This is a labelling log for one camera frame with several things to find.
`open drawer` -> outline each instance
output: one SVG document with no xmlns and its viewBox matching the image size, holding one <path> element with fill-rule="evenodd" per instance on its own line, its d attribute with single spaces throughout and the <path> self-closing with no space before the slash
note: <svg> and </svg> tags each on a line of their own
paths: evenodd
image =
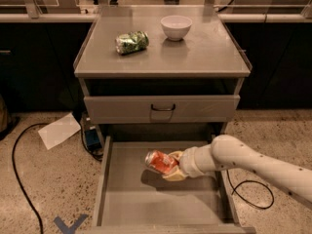
<svg viewBox="0 0 312 234">
<path fill-rule="evenodd" d="M 91 230 L 79 234 L 255 233 L 234 222 L 215 173 L 167 182 L 146 169 L 148 151 L 183 150 L 203 141 L 113 142 L 104 146 Z"/>
<path fill-rule="evenodd" d="M 94 124 L 228 122 L 239 96 L 85 97 Z"/>
</svg>

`black cabinet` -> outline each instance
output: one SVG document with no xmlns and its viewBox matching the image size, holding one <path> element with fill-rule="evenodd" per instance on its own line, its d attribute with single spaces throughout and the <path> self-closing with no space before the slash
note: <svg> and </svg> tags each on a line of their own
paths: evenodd
<svg viewBox="0 0 312 234">
<path fill-rule="evenodd" d="M 253 65 L 239 107 L 312 106 L 312 23 L 226 25 Z"/>
<path fill-rule="evenodd" d="M 80 105 L 73 61 L 90 23 L 1 23 L 0 93 L 10 112 Z"/>
</svg>

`blue tape cross mark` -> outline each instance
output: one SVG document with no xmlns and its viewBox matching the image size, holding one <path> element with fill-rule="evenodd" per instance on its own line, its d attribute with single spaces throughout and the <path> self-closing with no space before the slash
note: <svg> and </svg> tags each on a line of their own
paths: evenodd
<svg viewBox="0 0 312 234">
<path fill-rule="evenodd" d="M 87 214 L 81 214 L 77 221 L 73 225 L 67 227 L 67 225 L 61 220 L 59 216 L 55 218 L 55 224 L 58 229 L 60 229 L 62 234 L 75 234 L 75 230 L 83 223 L 83 221 L 88 217 Z"/>
</svg>

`cabinet handle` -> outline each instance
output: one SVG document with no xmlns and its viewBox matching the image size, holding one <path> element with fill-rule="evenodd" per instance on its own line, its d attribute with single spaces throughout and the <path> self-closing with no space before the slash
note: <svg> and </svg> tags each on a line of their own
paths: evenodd
<svg viewBox="0 0 312 234">
<path fill-rule="evenodd" d="M 10 56 L 12 54 L 12 52 L 10 50 L 0 50 L 0 55 L 1 56 Z"/>
<path fill-rule="evenodd" d="M 150 105 L 150 109 L 153 111 L 163 112 L 163 111 L 174 111 L 176 109 L 176 105 L 174 104 L 171 108 L 156 108 L 154 104 Z"/>
</svg>

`shoe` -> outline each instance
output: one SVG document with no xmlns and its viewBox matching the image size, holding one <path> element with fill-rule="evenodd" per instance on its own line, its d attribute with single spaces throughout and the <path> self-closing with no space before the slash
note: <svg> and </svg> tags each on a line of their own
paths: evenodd
<svg viewBox="0 0 312 234">
<path fill-rule="evenodd" d="M 20 117 L 12 118 L 12 122 L 8 124 L 7 129 L 0 133 L 0 141 L 5 138 L 19 123 Z"/>
</svg>

